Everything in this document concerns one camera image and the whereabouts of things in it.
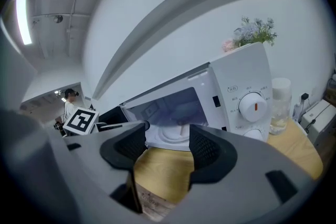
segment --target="wooden table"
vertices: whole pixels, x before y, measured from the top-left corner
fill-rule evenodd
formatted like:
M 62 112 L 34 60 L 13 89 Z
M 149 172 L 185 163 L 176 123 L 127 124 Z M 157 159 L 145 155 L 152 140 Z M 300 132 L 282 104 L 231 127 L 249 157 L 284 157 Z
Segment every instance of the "wooden table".
M 323 170 L 321 158 L 303 134 L 290 120 L 280 135 L 269 135 L 268 144 L 285 154 L 317 179 Z M 150 148 L 134 166 L 135 181 L 150 192 L 177 204 L 188 192 L 189 176 L 194 170 L 191 152 Z

